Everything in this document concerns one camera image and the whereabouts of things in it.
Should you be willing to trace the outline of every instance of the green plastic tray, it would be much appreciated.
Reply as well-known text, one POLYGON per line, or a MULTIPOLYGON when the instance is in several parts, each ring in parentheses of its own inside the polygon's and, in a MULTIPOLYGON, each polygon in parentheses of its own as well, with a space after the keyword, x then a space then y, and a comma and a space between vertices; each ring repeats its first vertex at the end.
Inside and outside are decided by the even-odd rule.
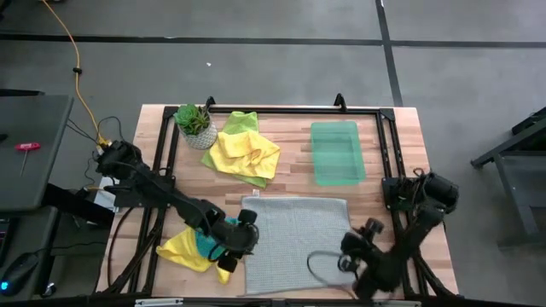
POLYGON ((352 185, 366 178, 357 123, 311 124, 311 147, 319 185, 352 185))

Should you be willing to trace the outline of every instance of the yellow cable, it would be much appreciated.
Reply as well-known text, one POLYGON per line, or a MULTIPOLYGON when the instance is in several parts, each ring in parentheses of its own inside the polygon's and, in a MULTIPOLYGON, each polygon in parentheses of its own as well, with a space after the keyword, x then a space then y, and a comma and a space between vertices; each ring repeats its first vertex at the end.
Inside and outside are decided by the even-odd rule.
MULTIPOLYGON (((67 26, 65 26, 64 22, 62 22, 61 18, 59 18, 59 16, 55 13, 55 11, 49 6, 49 4, 46 2, 46 0, 42 0, 42 2, 49 9, 51 14, 53 14, 53 16, 57 19, 57 21, 59 21, 59 24, 62 26, 62 28, 65 29, 65 32, 67 33, 68 37, 70 38, 70 41, 72 42, 72 45, 74 46, 74 50, 76 51, 76 68, 80 69, 80 67, 79 67, 79 50, 78 50, 78 46, 76 45, 76 42, 74 42, 74 38, 72 37, 72 34, 70 33, 70 31, 68 31, 67 26)), ((76 72, 76 95, 78 96, 78 99, 82 102, 82 104, 84 105, 85 109, 87 110, 87 113, 89 114, 89 116, 91 117, 91 120, 93 121, 93 125, 95 126, 96 134, 98 135, 98 138, 99 138, 99 144, 101 144, 101 145, 107 144, 107 141, 101 136, 101 132, 99 131, 99 127, 96 124, 95 116, 93 116, 93 112, 91 112, 89 107, 87 107, 87 103, 85 103, 84 98, 79 93, 79 73, 78 72, 76 72)))

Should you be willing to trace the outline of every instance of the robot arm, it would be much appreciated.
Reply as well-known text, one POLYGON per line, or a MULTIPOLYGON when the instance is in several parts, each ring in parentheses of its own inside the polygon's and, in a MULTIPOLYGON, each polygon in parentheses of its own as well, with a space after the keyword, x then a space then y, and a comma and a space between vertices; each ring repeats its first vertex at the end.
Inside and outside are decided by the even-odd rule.
POLYGON ((172 187, 165 177, 151 171, 142 162, 140 149, 128 142, 115 141, 99 154, 96 171, 121 181, 119 185, 106 187, 107 191, 136 194, 139 201, 149 202, 148 206, 173 206, 189 227, 211 236, 225 247, 224 256, 229 257, 224 261, 220 258, 219 265, 223 269, 233 272, 236 259, 252 252, 258 241, 254 211, 241 210, 238 224, 227 223, 222 209, 208 200, 188 197, 172 187))
MULTIPOLYGON (((356 233, 346 233, 341 242, 344 254, 340 259, 341 270, 357 272, 361 261, 368 265, 353 284, 353 290, 361 300, 372 299, 377 290, 393 292, 400 284, 403 266, 418 251, 428 233, 442 223, 444 215, 456 208, 459 190, 455 184, 435 173, 416 175, 417 178, 399 178, 389 191, 393 198, 411 200, 415 215, 400 240, 388 252, 381 251, 373 243, 374 235, 383 229, 383 224, 373 218, 356 233)), ((437 295, 453 295, 434 276, 424 260, 419 259, 437 295)))

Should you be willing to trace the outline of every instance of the gray towel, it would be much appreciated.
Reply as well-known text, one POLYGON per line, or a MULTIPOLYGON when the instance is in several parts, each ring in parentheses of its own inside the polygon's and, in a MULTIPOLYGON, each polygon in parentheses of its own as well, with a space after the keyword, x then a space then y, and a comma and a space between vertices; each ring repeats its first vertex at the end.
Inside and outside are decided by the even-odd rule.
MULTIPOLYGON (((275 293, 325 287, 307 269, 314 251, 340 252, 350 229, 347 201, 310 197, 246 197, 245 209, 258 213, 259 241, 254 255, 246 257, 247 294, 275 293)), ((315 256, 313 272, 331 285, 354 282, 354 274, 342 273, 337 257, 315 256)))

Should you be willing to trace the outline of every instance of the yellow cloth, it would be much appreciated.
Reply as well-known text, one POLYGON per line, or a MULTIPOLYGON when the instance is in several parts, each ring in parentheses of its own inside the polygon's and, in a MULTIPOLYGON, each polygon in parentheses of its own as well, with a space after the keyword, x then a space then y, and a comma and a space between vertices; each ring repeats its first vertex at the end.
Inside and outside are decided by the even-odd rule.
POLYGON ((272 179, 281 149, 256 131, 219 132, 210 154, 218 171, 272 179))
POLYGON ((216 264, 218 280, 224 285, 229 281, 228 271, 220 269, 218 262, 213 263, 199 254, 195 242, 195 231, 191 228, 186 228, 180 234, 170 238, 163 246, 157 246, 155 252, 175 264, 181 264, 197 272, 205 272, 212 264, 216 264))

